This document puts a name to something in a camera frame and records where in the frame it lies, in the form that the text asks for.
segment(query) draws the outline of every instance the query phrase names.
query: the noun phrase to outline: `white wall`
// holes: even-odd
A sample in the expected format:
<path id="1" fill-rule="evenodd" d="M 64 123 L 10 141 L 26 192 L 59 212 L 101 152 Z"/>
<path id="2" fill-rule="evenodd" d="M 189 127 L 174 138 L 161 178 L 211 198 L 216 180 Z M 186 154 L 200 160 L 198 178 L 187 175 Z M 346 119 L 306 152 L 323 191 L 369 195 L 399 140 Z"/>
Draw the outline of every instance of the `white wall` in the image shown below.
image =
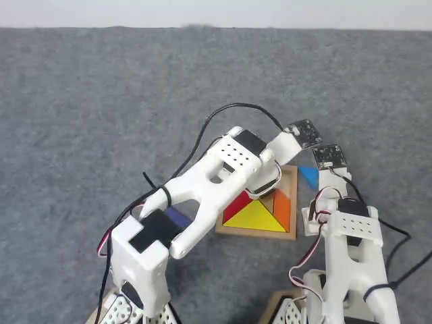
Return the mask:
<path id="1" fill-rule="evenodd" d="M 7 27 L 432 30 L 432 0 L 0 0 Z"/>

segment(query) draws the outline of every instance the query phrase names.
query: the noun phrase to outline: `tangram puzzle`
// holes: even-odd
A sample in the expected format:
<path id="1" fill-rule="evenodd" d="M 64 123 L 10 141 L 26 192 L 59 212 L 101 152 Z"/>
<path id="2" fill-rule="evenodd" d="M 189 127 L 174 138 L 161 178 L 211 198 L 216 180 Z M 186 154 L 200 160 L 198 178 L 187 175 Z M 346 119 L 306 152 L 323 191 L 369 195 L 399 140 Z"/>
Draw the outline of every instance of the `tangram puzzle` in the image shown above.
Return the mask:
<path id="1" fill-rule="evenodd" d="M 276 189 L 257 200 L 242 192 L 219 216 L 216 232 L 221 234 L 296 238 L 297 167 L 282 167 Z"/>

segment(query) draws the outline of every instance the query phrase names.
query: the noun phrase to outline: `circuit board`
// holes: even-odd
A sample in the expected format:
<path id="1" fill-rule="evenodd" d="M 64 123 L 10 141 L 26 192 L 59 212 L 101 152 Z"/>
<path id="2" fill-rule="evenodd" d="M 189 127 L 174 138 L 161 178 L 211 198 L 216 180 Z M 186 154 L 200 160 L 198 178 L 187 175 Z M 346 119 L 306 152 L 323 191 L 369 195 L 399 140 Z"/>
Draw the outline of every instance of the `circuit board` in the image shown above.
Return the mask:
<path id="1" fill-rule="evenodd" d="M 318 130 L 309 119 L 296 121 L 288 126 L 292 135 L 297 140 L 302 149 L 307 149 L 311 146 L 317 145 L 322 142 L 322 137 Z"/>
<path id="2" fill-rule="evenodd" d="M 338 144 L 318 146 L 313 148 L 312 152 L 319 170 L 347 166 L 342 149 Z"/>

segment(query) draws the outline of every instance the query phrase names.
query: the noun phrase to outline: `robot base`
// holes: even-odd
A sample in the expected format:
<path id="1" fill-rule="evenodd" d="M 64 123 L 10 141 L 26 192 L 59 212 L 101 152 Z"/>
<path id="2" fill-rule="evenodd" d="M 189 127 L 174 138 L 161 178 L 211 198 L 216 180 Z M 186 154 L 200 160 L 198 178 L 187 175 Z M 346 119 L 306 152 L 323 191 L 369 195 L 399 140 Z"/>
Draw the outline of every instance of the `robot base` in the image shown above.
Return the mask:
<path id="1" fill-rule="evenodd" d="M 87 319 L 86 324 L 95 324 L 97 308 Z M 175 311 L 168 304 L 152 319 L 143 319 L 142 311 L 118 289 L 112 289 L 103 300 L 99 324 L 180 324 Z"/>

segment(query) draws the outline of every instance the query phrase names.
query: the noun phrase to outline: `yellow triangle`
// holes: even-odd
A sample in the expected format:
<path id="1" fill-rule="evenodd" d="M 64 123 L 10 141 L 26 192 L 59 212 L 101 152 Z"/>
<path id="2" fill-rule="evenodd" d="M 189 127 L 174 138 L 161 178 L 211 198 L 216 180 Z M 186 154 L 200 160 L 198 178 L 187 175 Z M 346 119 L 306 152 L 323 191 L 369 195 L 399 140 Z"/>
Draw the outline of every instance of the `yellow triangle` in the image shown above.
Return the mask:
<path id="1" fill-rule="evenodd" d="M 250 202 L 223 225 L 228 227 L 249 228 L 252 230 L 285 232 L 281 224 L 279 224 L 259 200 Z"/>

